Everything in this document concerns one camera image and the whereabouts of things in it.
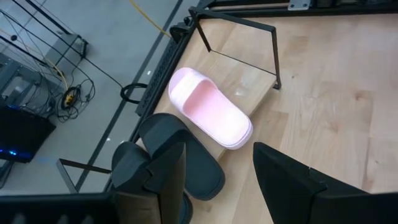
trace pink slide sandal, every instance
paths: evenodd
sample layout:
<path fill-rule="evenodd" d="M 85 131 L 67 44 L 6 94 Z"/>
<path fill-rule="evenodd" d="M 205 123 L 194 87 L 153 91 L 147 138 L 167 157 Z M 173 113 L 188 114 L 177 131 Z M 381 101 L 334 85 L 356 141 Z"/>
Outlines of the pink slide sandal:
<path fill-rule="evenodd" d="M 169 97 L 184 116 L 227 149 L 239 149 L 253 132 L 250 119 L 213 81 L 192 68 L 173 74 Z"/>

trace black metal frame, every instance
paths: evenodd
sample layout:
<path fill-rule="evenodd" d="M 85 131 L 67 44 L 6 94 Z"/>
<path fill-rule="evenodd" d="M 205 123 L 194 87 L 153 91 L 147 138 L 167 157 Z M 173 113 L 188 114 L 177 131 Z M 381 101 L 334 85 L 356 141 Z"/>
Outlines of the black metal frame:
<path fill-rule="evenodd" d="M 41 42 L 43 42 L 45 45 L 49 46 L 51 49 L 53 49 L 54 51 L 56 51 L 56 53 L 60 54 L 60 59 L 56 62 L 53 62 L 54 64 L 58 64 L 59 61 L 61 60 L 61 58 L 65 58 L 65 60 L 67 60 L 68 62 L 70 62 L 73 66 L 76 67 L 76 65 L 74 63 L 72 63 L 69 59 L 67 59 L 67 57 L 65 56 L 65 54 L 68 52 L 69 49 L 72 49 L 74 52 L 76 52 L 80 58 L 84 58 L 86 56 L 87 53 L 87 45 L 88 42 L 83 39 L 80 35 L 78 34 L 74 34 L 76 35 L 76 39 L 73 41 L 73 43 L 69 44 L 68 42 L 66 42 L 64 39 L 62 39 L 62 37 L 60 37 L 59 35 L 57 35 L 52 29 L 48 28 L 45 24 L 43 24 L 43 22 L 41 22 L 38 18 L 36 18 L 31 12 L 29 12 L 26 8 L 24 8 L 19 2 L 17 2 L 16 0 L 12 0 L 14 4 L 16 4 L 17 6 L 19 6 L 23 11 L 25 11 L 28 15 L 30 15 L 31 18 L 33 18 L 35 21 L 37 21 L 41 26 L 43 26 L 44 28 L 46 28 L 49 32 L 51 32 L 54 36 L 58 37 L 66 46 L 68 46 L 68 49 L 64 51 L 64 53 L 61 53 L 58 49 L 56 49 L 55 47 L 51 46 L 50 44 L 48 44 L 46 41 L 42 40 L 40 37 L 38 37 L 37 35 L 35 35 L 34 33 L 32 33 L 29 29 L 26 29 L 25 26 L 23 26 L 22 24 L 16 22 L 14 20 L 14 18 L 8 16 L 7 14 L 3 13 L 3 15 L 5 17 L 7 17 L 8 19 L 14 21 L 19 27 L 21 27 L 22 29 L 24 29 L 27 33 L 29 33 L 29 35 L 32 35 L 36 38 L 38 38 Z M 37 6 L 35 3 L 33 3 L 31 0 L 25 0 L 30 6 L 32 6 L 37 12 L 39 12 L 41 15 L 43 15 L 46 19 L 48 19 L 51 23 L 53 23 L 55 26 L 57 26 L 64 34 L 66 35 L 73 35 L 71 34 L 68 30 L 66 30 L 66 28 L 64 28 L 63 26 L 61 26 L 57 21 L 55 21 L 52 17 L 50 17 L 45 11 L 43 11 L 39 6 Z M 17 50 L 20 50 L 21 52 L 23 52 L 24 54 L 28 55 L 29 57 L 33 58 L 34 60 L 38 61 L 40 64 L 42 65 L 46 65 L 48 67 L 52 67 L 50 66 L 47 62 L 44 62 L 43 60 L 35 57 L 34 55 L 30 54 L 28 51 L 22 49 L 21 47 L 19 47 L 18 45 L 14 44 L 13 42 L 7 40 L 5 37 L 0 35 L 0 39 L 2 39 L 3 41 L 7 42 L 8 44 L 12 45 L 13 47 L 15 47 Z M 81 49 L 77 50 L 74 48 L 73 44 L 76 42 L 77 39 L 80 39 L 81 41 Z"/>
<path fill-rule="evenodd" d="M 108 169 L 104 169 L 104 168 L 100 168 L 100 167 L 96 167 L 96 166 L 90 166 L 90 165 L 82 164 L 79 162 L 69 161 L 67 159 L 58 159 L 57 169 L 60 172 L 61 177 L 62 177 L 64 183 L 67 185 L 69 192 L 71 194 L 78 194 L 80 191 L 80 188 L 77 188 L 76 185 L 72 182 L 67 170 L 65 169 L 65 166 L 80 168 L 80 169 L 88 170 L 88 171 L 95 171 L 95 172 L 99 172 L 102 174 L 112 173 L 112 171 L 108 170 Z"/>
<path fill-rule="evenodd" d="M 204 9 L 200 9 L 200 8 L 197 8 L 197 7 L 191 7 L 188 11 L 189 11 L 189 13 L 192 16 L 193 23 L 197 27 L 197 29 L 199 31 L 199 34 L 200 34 L 200 37 L 203 40 L 203 42 L 205 43 L 205 46 L 206 46 L 208 52 L 210 52 L 210 51 L 216 52 L 216 53 L 221 54 L 221 55 L 223 55 L 225 57 L 229 57 L 231 59 L 237 60 L 239 62 L 245 63 L 247 65 L 256 67 L 256 68 L 258 68 L 258 69 L 260 69 L 262 71 L 265 71 L 267 73 L 275 75 L 276 76 L 276 84 L 274 85 L 274 88 L 279 90 L 282 87 L 282 82 L 280 81 L 277 35 L 276 35 L 276 28 L 274 26 L 270 26 L 270 25 L 266 25 L 266 24 L 261 24 L 259 22 L 254 22 L 254 21 L 249 21 L 249 20 L 246 20 L 246 19 L 241 19 L 241 18 L 229 16 L 227 14 L 222 14 L 222 13 L 219 13 L 219 12 L 212 12 L 210 10 L 204 10 Z M 206 35 L 205 35 L 203 29 L 200 26 L 200 23 L 199 23 L 199 20 L 198 20 L 198 15 L 199 14 L 206 15 L 208 17 L 211 17 L 212 19 L 223 19 L 223 20 L 226 20 L 226 21 L 230 21 L 230 22 L 234 22 L 234 23 L 237 23 L 237 24 L 242 24 L 242 25 L 245 25 L 245 26 L 249 26 L 249 27 L 253 27 L 253 28 L 257 28 L 257 29 L 260 29 L 260 30 L 264 30 L 264 31 L 270 32 L 271 33 L 271 40 L 272 40 L 272 51 L 274 53 L 275 73 L 272 73 L 270 71 L 264 70 L 264 69 L 259 68 L 257 66 L 248 64 L 247 62 L 243 62 L 243 61 L 241 61 L 239 59 L 230 57 L 228 55 L 222 54 L 222 53 L 217 52 L 215 50 L 212 50 L 211 47 L 210 47 L 209 42 L 207 41 Z"/>
<path fill-rule="evenodd" d="M 203 10 L 204 8 L 212 8 L 217 6 L 247 6 L 253 4 L 279 4 L 289 3 L 288 0 L 270 0 L 264 2 L 264 0 L 201 0 L 198 7 Z M 228 18 L 233 17 L 239 19 L 242 17 L 294 17 L 294 16 L 339 16 L 339 15 L 357 15 L 357 14 L 386 14 L 386 13 L 397 13 L 398 3 L 389 2 L 380 5 L 345 5 L 345 6 L 333 6 L 329 8 L 316 8 L 314 3 L 309 10 L 306 11 L 288 11 L 287 6 L 264 6 L 264 7 L 242 7 L 234 9 L 211 9 L 205 10 L 206 14 L 198 14 L 197 22 L 191 22 L 186 32 L 178 39 L 178 42 L 170 40 L 169 45 L 165 49 L 162 59 L 160 60 L 151 81 L 148 84 L 148 88 L 142 97 L 140 104 L 137 107 L 136 113 L 140 115 L 140 120 L 136 128 L 133 130 L 130 141 L 136 142 L 139 139 L 138 127 L 141 123 L 151 114 L 153 114 L 160 97 L 162 96 L 175 68 L 185 48 L 187 47 L 189 40 L 197 28 L 200 19 L 211 18 L 213 12 L 218 14 L 227 15 Z M 112 183 L 109 180 L 105 189 L 111 190 Z"/>

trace wooden platform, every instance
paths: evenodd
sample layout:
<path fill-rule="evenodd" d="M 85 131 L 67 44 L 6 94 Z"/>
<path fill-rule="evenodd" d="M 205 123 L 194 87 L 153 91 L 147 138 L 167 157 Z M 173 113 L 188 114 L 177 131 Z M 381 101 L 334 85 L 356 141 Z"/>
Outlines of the wooden platform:
<path fill-rule="evenodd" d="M 190 67 L 205 74 L 232 103 L 250 117 L 274 86 L 276 76 L 217 52 L 208 52 L 201 40 L 196 41 L 197 38 L 199 36 L 195 35 L 188 44 L 176 69 Z M 219 159 L 226 149 L 182 115 L 171 104 L 167 91 L 164 91 L 154 113 L 170 113 L 179 117 L 210 154 Z M 143 147 L 141 140 L 137 143 Z"/>
<path fill-rule="evenodd" d="M 271 89 L 253 114 L 250 142 L 220 159 L 220 194 L 191 198 L 192 223 L 272 223 L 252 164 L 254 141 L 367 192 L 398 191 L 398 15 L 253 20 L 277 28 L 282 89 Z M 272 70 L 269 34 L 220 20 L 201 24 L 216 50 Z M 211 69 L 201 47 L 195 33 L 180 64 Z"/>

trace slide sandal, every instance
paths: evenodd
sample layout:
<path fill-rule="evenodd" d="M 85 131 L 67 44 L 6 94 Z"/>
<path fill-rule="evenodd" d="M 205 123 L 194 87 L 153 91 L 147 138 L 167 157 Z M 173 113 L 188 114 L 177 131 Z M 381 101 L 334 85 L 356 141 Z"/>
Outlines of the slide sandal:
<path fill-rule="evenodd" d="M 144 168 L 150 163 L 150 157 L 148 153 L 143 150 L 140 146 L 133 142 L 124 142 L 118 146 L 112 157 L 112 171 L 121 169 L 124 174 L 127 175 L 113 175 L 112 183 L 118 188 L 127 181 L 127 178 L 131 175 L 136 174 L 138 169 Z M 193 207 L 192 203 L 188 198 L 188 195 L 183 193 L 181 209 L 179 211 L 179 224 L 188 224 L 192 219 Z"/>
<path fill-rule="evenodd" d="M 142 122 L 138 132 L 152 159 L 175 142 L 185 142 L 185 190 L 192 197 L 210 200 L 224 187 L 225 174 L 220 165 L 176 116 L 153 114 Z"/>
<path fill-rule="evenodd" d="M 192 68 L 173 74 L 169 97 L 184 116 L 227 149 L 239 149 L 253 132 L 250 119 L 213 81 Z"/>

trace yellow cable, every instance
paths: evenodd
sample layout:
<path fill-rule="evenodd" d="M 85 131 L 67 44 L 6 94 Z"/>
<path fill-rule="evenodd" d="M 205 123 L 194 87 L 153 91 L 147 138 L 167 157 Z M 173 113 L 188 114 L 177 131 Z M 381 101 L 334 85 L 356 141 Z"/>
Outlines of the yellow cable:
<path fill-rule="evenodd" d="M 4 30 L 2 30 L 2 29 L 0 29 L 0 31 L 3 32 L 3 33 L 5 33 L 5 34 L 8 35 L 9 37 L 11 37 L 11 34 L 8 34 L 6 31 L 4 31 Z M 42 54 L 42 53 L 40 53 L 40 52 L 34 50 L 32 47 L 29 47 L 28 45 L 26 45 L 26 44 L 23 43 L 22 41 L 20 41 L 20 40 L 18 40 L 18 39 L 17 39 L 17 41 L 20 42 L 20 43 L 21 43 L 23 46 L 25 46 L 26 48 L 31 49 L 33 52 L 36 52 L 36 53 L 38 53 L 39 55 Z M 47 58 L 45 58 L 45 57 L 44 57 L 44 60 L 46 60 L 47 62 L 49 62 L 49 63 L 56 69 L 56 71 L 60 74 L 60 76 L 62 77 L 62 80 L 63 80 L 63 82 L 64 82 L 64 84 L 65 84 L 65 88 L 66 88 L 65 91 L 67 91 L 69 87 L 68 87 L 68 82 L 67 82 L 67 79 L 65 78 L 65 76 L 63 76 L 62 72 L 58 69 L 57 66 L 54 65 L 54 63 L 53 63 L 52 61 L 50 61 L 49 59 L 47 59 Z"/>
<path fill-rule="evenodd" d="M 65 78 L 65 76 L 63 76 L 63 74 L 62 74 L 62 72 L 58 69 L 58 67 L 57 66 L 55 66 L 54 65 L 54 63 L 52 63 L 52 61 L 50 61 L 49 59 L 47 59 L 47 58 L 44 58 L 47 62 L 50 62 L 50 64 L 56 69 L 56 71 L 58 72 L 58 74 L 60 74 L 60 76 L 62 77 L 62 80 L 63 80 L 63 82 L 64 82 L 64 84 L 65 84 L 65 91 L 67 91 L 68 89 L 69 89 L 69 87 L 68 87 L 68 83 L 67 83 L 67 79 Z"/>
<path fill-rule="evenodd" d="M 152 19 L 150 19 L 147 14 L 145 14 L 141 8 L 132 0 L 129 0 L 130 3 L 132 4 L 132 6 L 134 6 L 137 11 L 139 11 L 150 23 L 152 23 L 159 31 L 161 31 L 164 35 L 166 35 L 167 37 L 172 37 L 170 34 L 168 34 L 166 31 L 164 31 L 160 26 L 158 26 Z"/>

